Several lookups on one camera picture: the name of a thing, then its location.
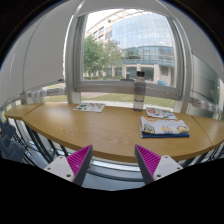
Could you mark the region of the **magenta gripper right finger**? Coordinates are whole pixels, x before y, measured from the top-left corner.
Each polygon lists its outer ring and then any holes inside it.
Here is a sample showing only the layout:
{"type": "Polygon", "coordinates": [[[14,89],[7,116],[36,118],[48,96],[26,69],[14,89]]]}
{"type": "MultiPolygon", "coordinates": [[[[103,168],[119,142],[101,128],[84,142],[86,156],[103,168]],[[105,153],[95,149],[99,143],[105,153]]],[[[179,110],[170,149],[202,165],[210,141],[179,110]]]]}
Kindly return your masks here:
{"type": "Polygon", "coordinates": [[[134,154],[145,184],[150,184],[182,169],[182,166],[170,156],[159,156],[139,145],[135,146],[134,154]]]}

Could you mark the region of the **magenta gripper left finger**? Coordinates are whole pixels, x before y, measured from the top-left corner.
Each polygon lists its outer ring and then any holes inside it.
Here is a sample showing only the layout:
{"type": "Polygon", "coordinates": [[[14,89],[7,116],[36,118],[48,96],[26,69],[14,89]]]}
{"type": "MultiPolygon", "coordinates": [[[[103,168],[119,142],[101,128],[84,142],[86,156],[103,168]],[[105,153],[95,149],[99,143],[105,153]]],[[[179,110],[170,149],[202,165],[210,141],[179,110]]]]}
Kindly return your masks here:
{"type": "Polygon", "coordinates": [[[88,145],[67,157],[57,157],[44,170],[81,186],[89,168],[92,155],[93,147],[88,145]]]}

